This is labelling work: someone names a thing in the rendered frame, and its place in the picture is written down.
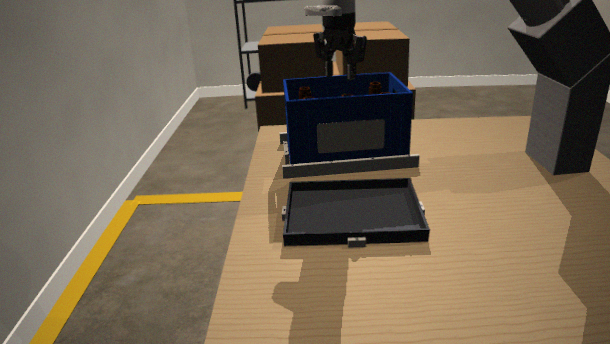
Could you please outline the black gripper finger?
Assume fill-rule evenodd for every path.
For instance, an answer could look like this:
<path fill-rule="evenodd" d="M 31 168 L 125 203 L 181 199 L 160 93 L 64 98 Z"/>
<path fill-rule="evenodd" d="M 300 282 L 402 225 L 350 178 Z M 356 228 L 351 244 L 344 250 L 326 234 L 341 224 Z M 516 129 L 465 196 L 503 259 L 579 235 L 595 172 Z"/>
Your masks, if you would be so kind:
<path fill-rule="evenodd" d="M 334 52 L 336 50 L 332 50 L 331 45 L 334 37 L 332 35 L 327 37 L 327 42 L 325 45 L 325 38 L 323 37 L 323 32 L 318 32 L 313 34 L 316 56 L 318 58 L 323 59 L 324 61 L 324 73 L 326 77 L 333 76 L 333 58 Z M 320 49 L 321 48 L 321 49 Z"/>
<path fill-rule="evenodd" d="M 356 46 L 354 48 L 354 45 L 352 43 L 348 51 L 344 43 L 343 37 L 337 37 L 337 42 L 340 45 L 341 51 L 348 63 L 347 80 L 349 81 L 354 80 L 354 78 L 356 77 L 356 64 L 364 60 L 367 37 L 353 34 L 353 40 L 355 41 Z"/>

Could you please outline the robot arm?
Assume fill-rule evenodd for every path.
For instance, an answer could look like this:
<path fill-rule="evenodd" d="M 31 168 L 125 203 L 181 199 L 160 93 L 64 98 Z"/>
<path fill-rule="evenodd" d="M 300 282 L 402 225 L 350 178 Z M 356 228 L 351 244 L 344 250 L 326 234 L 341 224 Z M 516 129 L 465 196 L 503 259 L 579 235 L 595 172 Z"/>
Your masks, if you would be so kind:
<path fill-rule="evenodd" d="M 544 24 L 557 16 L 570 0 L 509 0 L 527 26 Z M 355 0 L 322 0 L 321 6 L 306 6 L 305 15 L 342 16 L 355 12 Z"/>

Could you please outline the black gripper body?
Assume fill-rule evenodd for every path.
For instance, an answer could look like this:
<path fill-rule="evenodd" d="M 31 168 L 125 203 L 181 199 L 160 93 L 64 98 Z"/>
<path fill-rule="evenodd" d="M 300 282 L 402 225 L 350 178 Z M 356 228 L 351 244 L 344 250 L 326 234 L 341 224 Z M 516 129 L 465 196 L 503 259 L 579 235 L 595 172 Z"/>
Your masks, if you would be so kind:
<path fill-rule="evenodd" d="M 346 48 L 349 49 L 353 43 L 353 34 L 355 27 L 355 12 L 342 14 L 342 16 L 322 16 L 322 23 L 324 27 L 323 37 L 327 42 L 327 37 L 332 35 L 334 37 L 331 49 L 341 51 L 340 45 L 336 38 L 342 36 Z M 326 28 L 329 27 L 329 28 Z"/>

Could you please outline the dark blue crate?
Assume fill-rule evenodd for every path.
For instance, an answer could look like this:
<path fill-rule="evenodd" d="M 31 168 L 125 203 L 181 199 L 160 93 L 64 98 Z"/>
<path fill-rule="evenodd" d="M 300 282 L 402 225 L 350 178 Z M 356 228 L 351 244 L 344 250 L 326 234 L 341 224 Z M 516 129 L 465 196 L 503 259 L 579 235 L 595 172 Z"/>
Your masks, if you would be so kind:
<path fill-rule="evenodd" d="M 390 93 L 369 95 L 371 82 L 380 82 L 382 92 Z M 283 83 L 290 164 L 409 154 L 409 108 L 387 73 L 356 74 L 351 81 L 336 75 Z M 296 100 L 300 87 L 310 87 L 315 99 Z"/>

